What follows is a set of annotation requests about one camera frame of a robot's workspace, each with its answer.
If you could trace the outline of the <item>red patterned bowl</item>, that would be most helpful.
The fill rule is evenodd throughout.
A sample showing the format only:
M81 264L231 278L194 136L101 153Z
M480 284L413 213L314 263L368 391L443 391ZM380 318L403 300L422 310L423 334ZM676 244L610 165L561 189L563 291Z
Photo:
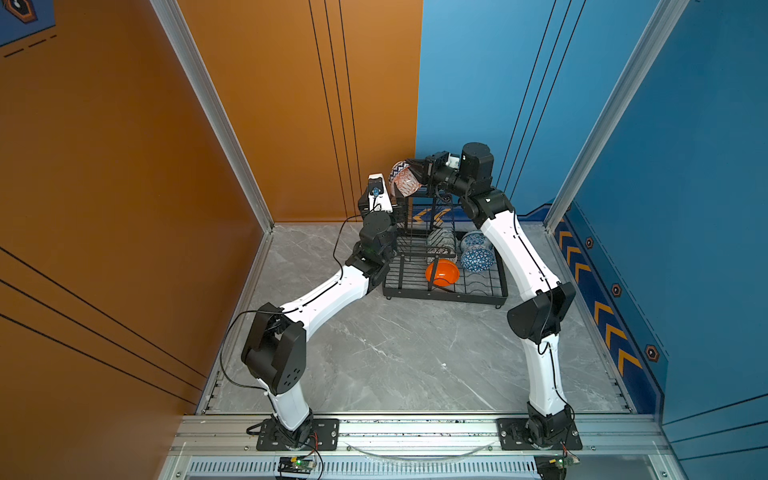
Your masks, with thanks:
M402 197L409 197L417 193L423 186L411 171L410 164L405 160L397 162L392 167L389 185L394 194L400 194Z

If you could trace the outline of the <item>green patterned bowl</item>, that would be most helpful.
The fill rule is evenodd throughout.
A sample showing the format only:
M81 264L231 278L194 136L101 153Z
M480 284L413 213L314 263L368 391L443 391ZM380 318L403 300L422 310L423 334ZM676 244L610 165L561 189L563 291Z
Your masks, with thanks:
M446 249L455 253L456 237L452 229L436 228L427 237L427 245L431 249Z

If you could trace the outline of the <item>orange bowl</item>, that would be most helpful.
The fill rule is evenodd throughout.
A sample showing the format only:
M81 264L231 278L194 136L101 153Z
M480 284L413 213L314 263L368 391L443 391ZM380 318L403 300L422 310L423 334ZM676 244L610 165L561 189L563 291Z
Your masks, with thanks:
M437 287L449 287L460 279L460 270L451 260L445 258L435 259L430 262L425 270L425 277L429 284Z

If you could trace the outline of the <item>blue triangle pattern bowl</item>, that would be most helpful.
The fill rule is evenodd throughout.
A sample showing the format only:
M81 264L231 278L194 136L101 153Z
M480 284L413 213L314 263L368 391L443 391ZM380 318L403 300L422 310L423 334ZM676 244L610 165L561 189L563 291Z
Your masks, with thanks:
M496 256L492 249L477 245L462 252L460 263L466 272L480 273L495 266Z

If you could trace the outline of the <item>blue floral bowl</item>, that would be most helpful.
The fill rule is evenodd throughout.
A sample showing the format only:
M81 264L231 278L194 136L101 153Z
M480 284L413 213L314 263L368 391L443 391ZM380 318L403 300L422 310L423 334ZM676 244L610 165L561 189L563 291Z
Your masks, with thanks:
M494 250L492 242L480 230L467 232L461 239L460 247L462 252L474 247L480 247L488 251Z

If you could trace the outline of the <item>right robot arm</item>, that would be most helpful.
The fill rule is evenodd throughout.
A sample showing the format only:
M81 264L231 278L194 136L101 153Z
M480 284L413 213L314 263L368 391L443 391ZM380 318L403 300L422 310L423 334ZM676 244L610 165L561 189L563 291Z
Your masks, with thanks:
M490 148L472 142L457 157L438 152L410 159L416 180L459 198L467 217L491 242L512 274L522 302L507 312L521 340L530 384L527 429L541 448L559 443L575 427L575 412L563 391L559 358L561 323L575 298L526 236L507 195L493 185Z

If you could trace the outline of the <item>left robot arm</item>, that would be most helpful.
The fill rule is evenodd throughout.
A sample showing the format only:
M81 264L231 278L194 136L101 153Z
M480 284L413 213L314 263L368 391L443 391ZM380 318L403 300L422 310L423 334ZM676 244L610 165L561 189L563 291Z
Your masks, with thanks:
M291 302L266 303L251 312L241 362L267 393L274 420L298 442L310 434L313 416L300 384L308 341L337 313L377 288L396 256L397 221L385 188L370 186L359 209L359 239L333 276Z

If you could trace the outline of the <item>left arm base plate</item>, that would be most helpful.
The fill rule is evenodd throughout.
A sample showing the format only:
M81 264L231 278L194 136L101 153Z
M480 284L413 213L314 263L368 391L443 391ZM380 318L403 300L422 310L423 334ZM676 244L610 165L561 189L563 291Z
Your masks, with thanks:
M320 452L335 451L339 438L339 420L309 417L296 430L289 430L274 417L266 419L259 427L256 449L258 451L288 451L316 449Z

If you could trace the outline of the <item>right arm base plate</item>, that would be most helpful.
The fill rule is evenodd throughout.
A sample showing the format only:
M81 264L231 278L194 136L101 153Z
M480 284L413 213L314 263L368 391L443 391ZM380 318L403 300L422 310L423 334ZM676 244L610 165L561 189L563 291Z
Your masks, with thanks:
M570 419L500 418L496 420L501 448L511 450L580 451L583 443Z

